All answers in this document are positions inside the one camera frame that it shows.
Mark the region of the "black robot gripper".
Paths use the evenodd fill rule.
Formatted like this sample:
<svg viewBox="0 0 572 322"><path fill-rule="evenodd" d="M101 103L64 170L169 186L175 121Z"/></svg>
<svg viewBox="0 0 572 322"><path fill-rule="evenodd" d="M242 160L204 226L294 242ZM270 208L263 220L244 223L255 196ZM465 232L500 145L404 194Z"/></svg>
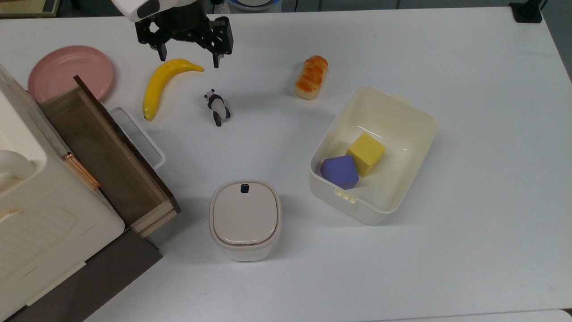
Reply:
<svg viewBox="0 0 572 322"><path fill-rule="evenodd" d="M151 30L155 23L156 31ZM135 23L137 39L157 51L161 61L166 61L166 43L170 39L196 42L206 37L207 49L212 53L213 67L220 67L220 60L233 51L234 39L228 17L208 20L202 5L184 5L173 7L155 14L152 20Z"/></svg>

